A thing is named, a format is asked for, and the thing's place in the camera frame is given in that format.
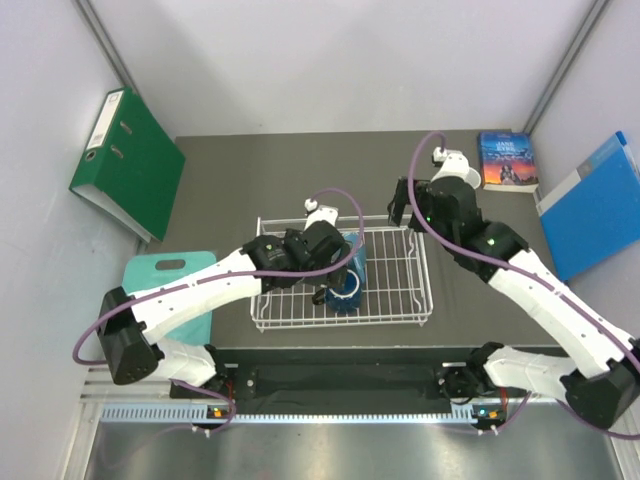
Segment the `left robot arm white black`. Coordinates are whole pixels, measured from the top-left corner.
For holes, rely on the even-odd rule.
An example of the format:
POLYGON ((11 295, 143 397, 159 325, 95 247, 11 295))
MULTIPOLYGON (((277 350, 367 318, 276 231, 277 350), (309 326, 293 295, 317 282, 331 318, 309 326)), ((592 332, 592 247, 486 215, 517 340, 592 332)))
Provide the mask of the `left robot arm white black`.
POLYGON ((214 347, 174 340, 170 333, 227 304, 299 282, 341 286, 351 251, 331 222, 319 220, 282 236, 257 236, 217 263, 160 287, 109 291, 101 307, 109 318, 97 336, 113 383, 166 379, 205 396, 220 394, 227 374, 214 347))

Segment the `dark blue mug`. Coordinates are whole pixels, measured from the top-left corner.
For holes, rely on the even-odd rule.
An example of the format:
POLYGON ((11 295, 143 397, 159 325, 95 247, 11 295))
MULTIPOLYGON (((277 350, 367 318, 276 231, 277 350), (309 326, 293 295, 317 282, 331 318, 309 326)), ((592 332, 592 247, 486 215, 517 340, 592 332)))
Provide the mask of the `dark blue mug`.
POLYGON ((326 306, 329 310, 348 314, 361 305, 362 281, 352 269, 346 271, 344 285, 340 288, 323 288, 312 296, 314 306, 326 306))

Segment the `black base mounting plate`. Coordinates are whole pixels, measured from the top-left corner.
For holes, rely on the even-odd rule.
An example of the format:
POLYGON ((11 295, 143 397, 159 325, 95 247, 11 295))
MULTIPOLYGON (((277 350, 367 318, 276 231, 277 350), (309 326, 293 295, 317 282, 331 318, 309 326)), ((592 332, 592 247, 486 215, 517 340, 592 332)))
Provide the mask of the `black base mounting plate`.
POLYGON ((446 413, 437 374, 472 347, 222 348, 219 392, 240 414, 446 413))

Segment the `blue folder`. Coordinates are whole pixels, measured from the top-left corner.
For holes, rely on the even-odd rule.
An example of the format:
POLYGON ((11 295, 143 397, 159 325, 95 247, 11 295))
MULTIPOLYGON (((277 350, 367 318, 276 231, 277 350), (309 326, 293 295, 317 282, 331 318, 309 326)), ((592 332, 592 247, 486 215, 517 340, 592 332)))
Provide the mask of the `blue folder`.
POLYGON ((558 277, 567 282, 639 240, 639 169, 617 131, 537 204, 558 277))

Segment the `orange patterned mug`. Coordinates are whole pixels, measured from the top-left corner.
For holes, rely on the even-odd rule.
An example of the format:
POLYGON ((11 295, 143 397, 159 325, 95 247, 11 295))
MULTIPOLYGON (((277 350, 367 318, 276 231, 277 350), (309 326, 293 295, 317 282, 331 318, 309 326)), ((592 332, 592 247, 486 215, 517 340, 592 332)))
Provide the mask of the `orange patterned mug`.
POLYGON ((463 165, 461 167, 460 178, 474 190, 482 186, 481 174, 469 165, 463 165))

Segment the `teal cutting board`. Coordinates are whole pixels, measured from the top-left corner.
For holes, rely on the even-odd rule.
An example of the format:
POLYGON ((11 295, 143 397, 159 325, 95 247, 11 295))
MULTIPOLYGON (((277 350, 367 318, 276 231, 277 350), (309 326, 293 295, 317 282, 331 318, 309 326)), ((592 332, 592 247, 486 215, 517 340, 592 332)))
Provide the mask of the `teal cutting board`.
MULTIPOLYGON (((160 287, 179 280, 217 262, 214 253, 194 251, 145 254, 133 257, 126 265, 122 288, 127 295, 160 287)), ((209 344, 213 314, 208 312, 171 330, 167 337, 188 345, 209 344)))

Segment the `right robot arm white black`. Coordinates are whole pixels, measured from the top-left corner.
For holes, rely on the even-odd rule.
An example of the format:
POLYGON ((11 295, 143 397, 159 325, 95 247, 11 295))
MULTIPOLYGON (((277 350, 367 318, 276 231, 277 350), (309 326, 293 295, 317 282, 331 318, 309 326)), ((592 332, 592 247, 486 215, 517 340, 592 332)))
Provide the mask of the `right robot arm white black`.
POLYGON ((474 189, 458 177, 401 177, 388 221, 431 235, 462 269, 510 299, 563 349, 562 356, 500 342, 473 350, 465 388, 487 396, 517 388, 551 397, 593 428, 608 430, 639 398, 639 341, 606 321, 556 278, 511 227, 483 218, 474 189))

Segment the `green lever arch binder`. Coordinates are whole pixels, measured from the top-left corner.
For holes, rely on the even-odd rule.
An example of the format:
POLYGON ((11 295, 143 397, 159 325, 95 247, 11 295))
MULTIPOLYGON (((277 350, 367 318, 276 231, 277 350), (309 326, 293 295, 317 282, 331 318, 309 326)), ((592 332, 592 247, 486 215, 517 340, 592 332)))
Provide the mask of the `green lever arch binder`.
POLYGON ((108 92, 69 190, 141 240, 165 238, 185 156, 130 88, 108 92))

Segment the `Jane Eyre book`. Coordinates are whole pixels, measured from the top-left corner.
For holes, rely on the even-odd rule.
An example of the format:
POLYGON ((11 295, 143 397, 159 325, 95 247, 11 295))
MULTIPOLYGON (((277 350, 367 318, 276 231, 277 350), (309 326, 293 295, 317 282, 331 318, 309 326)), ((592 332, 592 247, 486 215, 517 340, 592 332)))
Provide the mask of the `Jane Eyre book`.
POLYGON ((477 137, 482 186, 488 191, 534 193, 539 185, 526 133, 482 131, 477 137))

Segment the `light blue mug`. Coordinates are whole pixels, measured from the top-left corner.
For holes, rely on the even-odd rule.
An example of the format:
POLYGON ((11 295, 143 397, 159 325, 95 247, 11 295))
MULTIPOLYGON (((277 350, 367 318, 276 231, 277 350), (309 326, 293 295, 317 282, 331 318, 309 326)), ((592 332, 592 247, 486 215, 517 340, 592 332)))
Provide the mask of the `light blue mug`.
POLYGON ((356 232, 346 232, 343 234, 343 237, 351 251, 354 253, 354 256, 347 264, 347 268, 353 270, 360 278, 361 284, 365 285, 367 281, 365 242, 362 241, 360 246, 356 248, 356 244, 358 242, 358 234, 356 232))

